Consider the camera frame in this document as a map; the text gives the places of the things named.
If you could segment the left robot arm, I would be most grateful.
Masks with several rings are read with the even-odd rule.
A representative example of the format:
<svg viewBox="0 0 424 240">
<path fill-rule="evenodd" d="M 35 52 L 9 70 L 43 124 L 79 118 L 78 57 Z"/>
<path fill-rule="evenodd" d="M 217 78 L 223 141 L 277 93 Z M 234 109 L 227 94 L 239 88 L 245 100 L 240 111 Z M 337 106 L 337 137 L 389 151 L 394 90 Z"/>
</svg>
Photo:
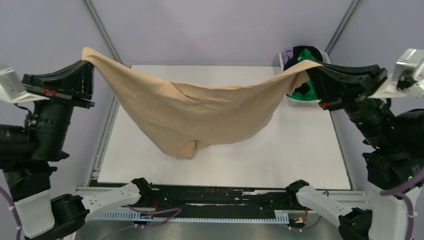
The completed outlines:
<svg viewBox="0 0 424 240">
<path fill-rule="evenodd" d="M 0 99 L 18 107 L 33 102 L 24 125 L 0 127 L 0 169 L 12 199 L 12 212 L 27 240 L 58 240 L 77 232 L 93 217 L 118 207 L 153 201 L 144 178 L 93 196 L 63 194 L 51 198 L 51 166 L 69 157 L 63 151 L 75 107 L 94 106 L 94 66 L 79 60 L 47 74 L 19 78 L 7 66 L 0 68 Z"/>
</svg>

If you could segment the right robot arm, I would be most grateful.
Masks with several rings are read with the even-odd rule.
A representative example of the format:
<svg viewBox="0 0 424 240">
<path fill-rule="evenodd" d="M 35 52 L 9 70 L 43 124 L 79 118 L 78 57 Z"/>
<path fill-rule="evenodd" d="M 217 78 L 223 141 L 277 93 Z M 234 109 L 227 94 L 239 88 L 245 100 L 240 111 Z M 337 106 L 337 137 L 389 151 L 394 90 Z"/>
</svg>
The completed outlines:
<svg viewBox="0 0 424 240">
<path fill-rule="evenodd" d="M 297 180 L 286 187 L 285 201 L 292 209 L 303 206 L 327 219 L 344 240 L 410 240 L 415 204 L 424 188 L 424 111 L 394 115 L 385 89 L 406 91 L 420 83 L 413 76 L 421 63 L 390 82 L 378 65 L 345 67 L 324 63 L 307 70 L 322 109 L 343 110 L 373 148 L 362 156 L 372 194 L 370 209 L 344 206 Z"/>
</svg>

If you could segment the beige t shirt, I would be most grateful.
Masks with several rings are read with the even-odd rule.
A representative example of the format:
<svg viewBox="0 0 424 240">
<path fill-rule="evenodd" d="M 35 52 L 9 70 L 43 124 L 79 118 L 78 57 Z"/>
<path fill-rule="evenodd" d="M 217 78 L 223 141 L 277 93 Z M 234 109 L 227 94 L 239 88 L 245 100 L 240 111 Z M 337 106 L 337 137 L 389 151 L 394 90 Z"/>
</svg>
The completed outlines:
<svg viewBox="0 0 424 240">
<path fill-rule="evenodd" d="M 271 121 L 283 98 L 309 81 L 304 60 L 253 85 L 211 87 L 137 71 L 85 47 L 81 59 L 103 76 L 125 112 L 166 155 L 191 160 L 207 146 L 248 140 Z"/>
</svg>

